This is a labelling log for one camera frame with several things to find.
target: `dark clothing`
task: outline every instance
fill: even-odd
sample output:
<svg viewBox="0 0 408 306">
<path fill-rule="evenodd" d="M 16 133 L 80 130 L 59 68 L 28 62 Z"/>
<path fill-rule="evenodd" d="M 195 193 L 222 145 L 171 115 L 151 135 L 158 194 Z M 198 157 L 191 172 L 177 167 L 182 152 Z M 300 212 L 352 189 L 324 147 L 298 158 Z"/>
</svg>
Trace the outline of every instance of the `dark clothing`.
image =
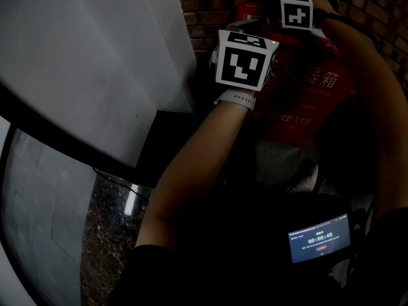
<svg viewBox="0 0 408 306">
<path fill-rule="evenodd" d="M 345 289 L 318 268 L 292 272 L 278 257 L 279 240 L 241 236 L 227 252 L 216 240 L 200 253 L 144 245 L 134 249 L 110 305 L 269 303 L 272 305 L 398 305 L 408 289 L 408 208 L 373 224 Z"/>
</svg>

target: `brick wall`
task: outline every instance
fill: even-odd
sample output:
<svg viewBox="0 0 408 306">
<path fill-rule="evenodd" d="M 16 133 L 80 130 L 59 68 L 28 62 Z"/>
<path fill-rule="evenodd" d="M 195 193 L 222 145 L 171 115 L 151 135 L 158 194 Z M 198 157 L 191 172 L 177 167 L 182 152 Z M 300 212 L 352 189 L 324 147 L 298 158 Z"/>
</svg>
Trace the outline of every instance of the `brick wall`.
<svg viewBox="0 0 408 306">
<path fill-rule="evenodd" d="M 229 12 L 242 1 L 259 0 L 180 0 L 197 58 L 206 51 Z M 408 80 L 408 0 L 339 1 L 339 12 L 370 29 L 392 70 Z"/>
</svg>

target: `black cable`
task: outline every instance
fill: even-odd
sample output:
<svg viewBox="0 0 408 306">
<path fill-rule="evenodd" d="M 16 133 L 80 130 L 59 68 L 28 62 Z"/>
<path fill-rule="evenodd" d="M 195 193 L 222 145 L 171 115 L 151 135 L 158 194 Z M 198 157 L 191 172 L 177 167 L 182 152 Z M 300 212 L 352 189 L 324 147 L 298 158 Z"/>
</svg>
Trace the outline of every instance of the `black cable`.
<svg viewBox="0 0 408 306">
<path fill-rule="evenodd" d="M 101 176 L 102 178 L 104 178 L 104 179 L 106 179 L 106 180 L 108 180 L 108 181 L 110 181 L 110 182 L 113 182 L 114 184 L 117 184 L 117 185 L 119 185 L 119 186 L 125 187 L 125 188 L 129 189 L 130 191 L 134 192 L 137 196 L 139 196 L 139 197 L 142 199 L 142 201 L 144 201 L 144 202 L 146 203 L 146 205 L 149 205 L 149 200 L 147 200 L 143 195 L 141 195 L 141 194 L 135 192 L 135 191 L 134 191 L 133 189 L 131 189 L 129 186 L 124 185 L 124 184 L 120 184 L 120 183 L 118 183 L 118 182 L 116 182 L 116 181 L 114 181 L 114 180 L 108 178 L 107 176 L 103 175 L 102 173 L 96 171 L 95 167 L 92 167 L 92 169 L 93 169 L 99 176 Z"/>
</svg>

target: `screen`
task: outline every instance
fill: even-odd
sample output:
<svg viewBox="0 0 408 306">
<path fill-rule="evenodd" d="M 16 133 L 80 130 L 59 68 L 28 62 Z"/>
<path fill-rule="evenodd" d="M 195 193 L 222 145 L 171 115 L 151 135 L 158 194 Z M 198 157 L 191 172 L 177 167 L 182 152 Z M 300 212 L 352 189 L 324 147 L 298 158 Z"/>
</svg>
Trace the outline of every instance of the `screen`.
<svg viewBox="0 0 408 306">
<path fill-rule="evenodd" d="M 347 214 L 288 233 L 292 263 L 307 261 L 350 246 Z"/>
</svg>

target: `white wall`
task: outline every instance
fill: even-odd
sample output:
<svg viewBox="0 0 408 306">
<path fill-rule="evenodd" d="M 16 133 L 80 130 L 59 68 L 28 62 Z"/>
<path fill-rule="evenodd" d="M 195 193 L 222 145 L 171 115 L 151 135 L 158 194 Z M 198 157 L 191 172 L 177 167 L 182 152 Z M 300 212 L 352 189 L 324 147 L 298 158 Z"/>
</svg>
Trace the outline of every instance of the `white wall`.
<svg viewBox="0 0 408 306">
<path fill-rule="evenodd" d="M 4 140 L 6 138 L 10 123 L 0 117 L 0 154 L 3 151 Z M 0 244 L 0 305 L 27 305 L 35 306 L 35 303 L 24 289 L 20 280 L 16 276 L 10 262 Z"/>
<path fill-rule="evenodd" d="M 194 65 L 178 0 L 0 0 L 0 79 L 131 166 L 157 109 L 191 111 Z"/>
</svg>

